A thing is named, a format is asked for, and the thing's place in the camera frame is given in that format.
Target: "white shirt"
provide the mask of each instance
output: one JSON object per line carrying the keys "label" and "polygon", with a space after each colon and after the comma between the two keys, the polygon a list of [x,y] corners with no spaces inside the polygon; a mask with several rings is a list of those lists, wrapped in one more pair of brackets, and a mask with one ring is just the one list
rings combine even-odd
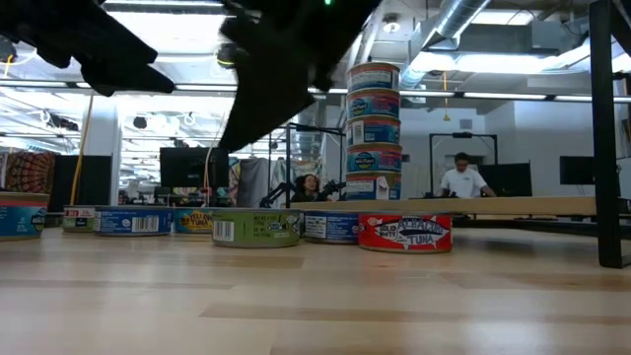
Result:
{"label": "white shirt", "polygon": [[453,169],[445,173],[441,182],[442,189],[455,192],[457,197],[471,198],[480,195],[480,188],[486,186],[486,181],[482,175],[472,169],[467,168],[460,173]]}

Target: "desk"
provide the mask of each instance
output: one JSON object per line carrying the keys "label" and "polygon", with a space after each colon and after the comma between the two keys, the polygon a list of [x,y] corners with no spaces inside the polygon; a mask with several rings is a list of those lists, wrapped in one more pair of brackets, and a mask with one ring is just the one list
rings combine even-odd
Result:
{"label": "desk", "polygon": [[489,215],[596,215],[594,197],[439,198],[403,201],[294,203],[293,208],[329,211],[448,212]]}

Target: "barcode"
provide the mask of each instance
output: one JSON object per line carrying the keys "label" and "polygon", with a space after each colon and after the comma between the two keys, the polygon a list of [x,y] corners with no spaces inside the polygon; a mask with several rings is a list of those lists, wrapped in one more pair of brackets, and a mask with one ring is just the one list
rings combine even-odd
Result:
{"label": "barcode", "polygon": [[235,222],[215,222],[213,225],[213,240],[220,242],[234,242]]}
{"label": "barcode", "polygon": [[362,128],[363,127],[361,124],[356,124],[353,126],[353,139],[355,140],[356,144],[364,142],[364,132]]}
{"label": "barcode", "polygon": [[134,217],[131,220],[131,232],[158,232],[159,226],[158,216]]}
{"label": "barcode", "polygon": [[95,221],[92,224],[92,230],[99,232],[101,230],[101,212],[95,213]]}

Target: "tuna can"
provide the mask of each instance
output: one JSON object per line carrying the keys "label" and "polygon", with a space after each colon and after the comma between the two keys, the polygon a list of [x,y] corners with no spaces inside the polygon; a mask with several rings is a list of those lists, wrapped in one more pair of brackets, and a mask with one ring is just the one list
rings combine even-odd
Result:
{"label": "tuna can", "polygon": [[388,63],[364,63],[348,72],[349,93],[363,89],[398,90],[400,69]]}
{"label": "tuna can", "polygon": [[403,148],[395,144],[362,144],[348,148],[348,173],[401,172]]}
{"label": "tuna can", "polygon": [[367,115],[398,118],[401,96],[387,89],[367,89],[350,94],[346,99],[348,119]]}
{"label": "tuna can", "polygon": [[0,192],[0,242],[41,237],[48,195]]}
{"label": "tuna can", "polygon": [[171,232],[173,209],[153,206],[97,206],[94,231],[104,237],[165,236]]}
{"label": "tuna can", "polygon": [[300,211],[218,208],[213,244],[229,248],[283,248],[300,241]]}
{"label": "tuna can", "polygon": [[94,230],[95,206],[64,206],[63,231],[91,233]]}
{"label": "tuna can", "polygon": [[361,213],[359,246],[363,249],[403,252],[450,252],[452,216],[424,213]]}
{"label": "tuna can", "polygon": [[346,175],[346,199],[399,200],[401,173],[370,172]]}
{"label": "tuna can", "polygon": [[179,234],[212,234],[213,210],[210,208],[176,208],[175,232]]}
{"label": "tuna can", "polygon": [[356,144],[398,144],[401,121],[388,116],[354,118],[346,123],[346,142]]}
{"label": "tuna can", "polygon": [[347,212],[305,212],[305,240],[325,244],[357,244],[359,214]]}

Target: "stack of tuna cans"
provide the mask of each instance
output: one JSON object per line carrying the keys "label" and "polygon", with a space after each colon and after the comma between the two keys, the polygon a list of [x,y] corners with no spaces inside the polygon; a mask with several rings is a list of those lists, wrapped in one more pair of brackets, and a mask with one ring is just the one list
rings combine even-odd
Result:
{"label": "stack of tuna cans", "polygon": [[398,200],[399,69],[387,63],[360,64],[349,72],[346,109],[347,200]]}

